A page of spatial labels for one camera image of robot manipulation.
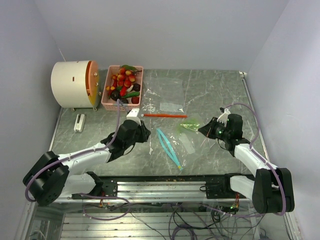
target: blue tweezers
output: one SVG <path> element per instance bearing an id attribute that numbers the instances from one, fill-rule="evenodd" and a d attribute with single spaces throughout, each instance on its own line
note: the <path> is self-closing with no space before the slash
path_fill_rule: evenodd
<path id="1" fill-rule="evenodd" d="M 165 136 L 165 134 L 161 131 L 160 128 L 157 128 L 157 129 L 156 129 L 156 132 L 157 132 L 157 134 L 158 134 L 159 141 L 160 141 L 161 146 L 163 147 L 164 151 L 165 151 L 166 154 L 172 159 L 172 161 L 178 166 L 178 168 L 179 168 L 180 171 L 181 171 L 181 170 L 183 169 L 183 167 L 181 166 L 181 164 L 180 164 L 180 162 L 179 162 L 179 160 L 178 160 L 178 158 L 177 158 L 177 156 L 176 156 L 176 153 L 175 153 L 173 147 L 171 146 L 168 138 Z"/>

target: toy fruit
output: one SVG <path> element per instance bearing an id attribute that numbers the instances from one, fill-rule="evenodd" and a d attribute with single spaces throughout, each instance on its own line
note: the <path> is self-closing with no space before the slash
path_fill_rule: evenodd
<path id="1" fill-rule="evenodd" d="M 140 92 L 139 91 L 132 91 L 132 92 L 129 92 L 128 94 L 124 95 L 123 98 L 124 99 L 129 99 L 129 98 L 138 97 L 138 96 L 140 96 Z"/>
<path id="2" fill-rule="evenodd" d="M 134 75 L 129 76 L 130 82 L 134 83 L 136 81 L 136 77 Z"/>
<path id="3" fill-rule="evenodd" d="M 127 70 L 127 71 L 125 71 L 125 75 L 127 75 L 127 76 L 132 75 L 132 71 L 131 71 L 131 70 Z"/>
<path id="4" fill-rule="evenodd" d="M 137 71 L 134 66 L 129 66 L 129 65 L 122 65 L 120 68 L 125 68 L 125 70 L 131 70 L 131 71 Z"/>
<path id="5" fill-rule="evenodd" d="M 123 97 L 124 95 L 126 95 L 126 92 L 127 91 L 127 87 L 126 86 L 123 86 L 122 88 L 121 88 L 121 91 L 120 91 L 120 96 L 121 97 Z"/>
<path id="6" fill-rule="evenodd" d="M 123 74 L 119 74 L 118 75 L 118 77 L 116 78 L 118 81 L 124 81 L 125 80 L 125 78 L 126 78 L 126 76 L 125 75 L 123 75 Z"/>
<path id="7" fill-rule="evenodd" d="M 139 83 L 133 84 L 133 91 L 139 92 L 141 89 L 141 85 Z"/>
<path id="8" fill-rule="evenodd" d="M 124 85 L 124 81 L 118 81 L 117 85 L 118 87 L 122 87 Z"/>
<path id="9" fill-rule="evenodd" d="M 111 99 L 112 99 L 113 101 L 117 101 L 118 99 L 121 98 L 120 93 L 119 93 L 118 90 L 114 90 L 114 91 L 111 93 L 110 97 L 111 97 Z"/>
<path id="10" fill-rule="evenodd" d="M 120 98 L 120 100 L 121 100 L 121 102 L 122 102 L 123 104 L 128 104 L 128 103 L 129 103 L 128 99 Z"/>
<path id="11" fill-rule="evenodd" d="M 111 93 L 113 92 L 113 90 L 115 90 L 116 87 L 117 87 L 117 80 L 113 80 L 113 84 L 112 84 L 112 86 L 110 87 L 110 90 L 109 90 L 109 92 L 108 92 L 109 98 L 110 98 L 110 96 L 111 96 Z"/>
<path id="12" fill-rule="evenodd" d="M 124 85 L 125 85 L 127 88 L 129 88 L 129 87 L 131 87 L 132 83 L 130 82 L 129 79 L 127 79 L 127 80 L 124 81 Z"/>
<path id="13" fill-rule="evenodd" d="M 128 93 L 130 93 L 131 91 L 132 91 L 132 89 L 134 88 L 134 86 L 133 85 L 131 85 L 131 87 L 128 87 L 128 89 L 126 90 L 126 93 L 128 94 Z"/>
<path id="14" fill-rule="evenodd" d="M 134 96 L 131 98 L 131 103 L 132 104 L 138 104 L 140 101 L 140 98 L 138 96 Z"/>
<path id="15" fill-rule="evenodd" d="M 125 74 L 126 73 L 126 69 L 124 67 L 121 67 L 119 69 L 119 74 Z"/>

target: gray marble surface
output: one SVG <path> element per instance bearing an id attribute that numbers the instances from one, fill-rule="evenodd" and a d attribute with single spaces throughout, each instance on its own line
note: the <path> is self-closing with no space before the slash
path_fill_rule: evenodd
<path id="1" fill-rule="evenodd" d="M 100 71 L 100 86 L 104 85 L 107 70 Z M 244 84 L 238 71 L 226 70 L 152 70 L 143 74 L 143 82 L 152 78 L 172 78 L 182 80 L 185 96 L 184 110 L 188 116 L 199 114 L 207 123 L 213 116 L 221 113 L 219 108 L 231 103 L 249 104 Z M 142 98 L 140 109 L 144 112 L 150 104 L 148 98 Z M 251 112 L 243 106 L 233 106 L 232 113 L 242 115 L 243 136 L 251 140 L 257 131 Z M 85 114 L 83 132 L 75 133 L 74 124 L 77 114 Z M 56 154 L 75 152 L 95 145 L 116 126 L 116 111 L 106 111 L 102 106 L 98 111 L 92 109 L 63 109 L 52 150 Z M 126 119 L 121 113 L 120 122 Z M 163 175 L 209 175 L 225 173 L 249 173 L 248 169 L 226 150 L 214 144 L 209 152 L 195 160 L 189 160 L 183 170 L 179 170 L 166 155 L 159 143 L 156 128 L 170 129 L 182 120 L 178 118 L 143 118 L 145 125 L 151 130 L 151 136 L 146 143 L 136 144 L 133 151 L 115 161 L 103 165 L 92 166 L 88 171 L 94 171 L 103 176 L 163 176 Z M 254 147 L 262 154 L 263 148 L 258 139 Z"/>

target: orange stick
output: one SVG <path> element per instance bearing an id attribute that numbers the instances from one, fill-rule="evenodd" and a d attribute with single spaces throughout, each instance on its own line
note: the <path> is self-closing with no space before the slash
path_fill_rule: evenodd
<path id="1" fill-rule="evenodd" d="M 187 115 L 174 115 L 174 114 L 164 114 L 164 113 L 145 113 L 144 117 L 160 117 L 160 118 L 187 118 Z"/>

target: white connector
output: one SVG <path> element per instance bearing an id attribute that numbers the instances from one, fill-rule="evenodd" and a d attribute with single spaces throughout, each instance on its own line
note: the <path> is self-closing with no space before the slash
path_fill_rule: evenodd
<path id="1" fill-rule="evenodd" d="M 140 121 L 140 118 L 138 117 L 139 111 L 140 111 L 139 108 L 133 108 L 126 116 L 126 119 L 133 120 L 137 124 L 139 124 L 139 126 L 141 126 L 141 121 Z"/>
<path id="2" fill-rule="evenodd" d="M 82 130 L 84 129 L 85 119 L 86 119 L 86 115 L 84 115 L 84 114 L 77 114 L 76 115 L 75 124 L 74 124 L 74 128 L 73 128 L 75 133 L 82 132 Z"/>

